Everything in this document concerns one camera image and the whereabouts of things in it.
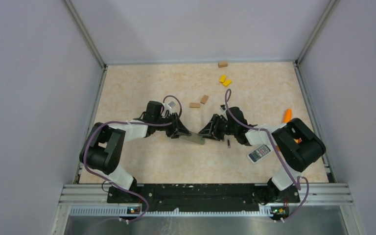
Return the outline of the grey remote control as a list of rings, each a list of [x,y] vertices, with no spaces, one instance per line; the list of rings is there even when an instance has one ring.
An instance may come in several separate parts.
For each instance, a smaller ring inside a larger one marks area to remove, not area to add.
[[[205,139],[201,135],[198,135],[197,133],[192,133],[189,136],[181,135],[181,136],[179,136],[179,139],[184,140],[184,141],[188,141],[190,143],[199,144],[199,145],[205,144]]]

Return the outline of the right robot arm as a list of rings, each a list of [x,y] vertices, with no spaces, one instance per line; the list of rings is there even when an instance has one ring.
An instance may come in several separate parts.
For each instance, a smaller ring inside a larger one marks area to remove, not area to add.
[[[280,170],[268,181],[268,197],[280,202],[292,185],[300,188],[302,172],[326,152],[324,143],[299,118],[280,125],[251,125],[238,107],[214,114],[199,135],[215,141],[234,136],[239,144],[253,146],[248,159],[256,164],[270,153],[281,162]]]

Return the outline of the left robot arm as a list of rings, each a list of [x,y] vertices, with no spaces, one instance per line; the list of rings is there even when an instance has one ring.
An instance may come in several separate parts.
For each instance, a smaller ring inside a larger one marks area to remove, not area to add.
[[[120,164],[123,146],[126,142],[147,138],[157,131],[175,139],[191,136],[191,132],[179,120],[177,113],[145,111],[139,118],[130,122],[109,121],[96,123],[80,152],[79,159],[91,174],[120,188],[119,197],[125,202],[132,202],[137,197],[133,185],[136,179]]]

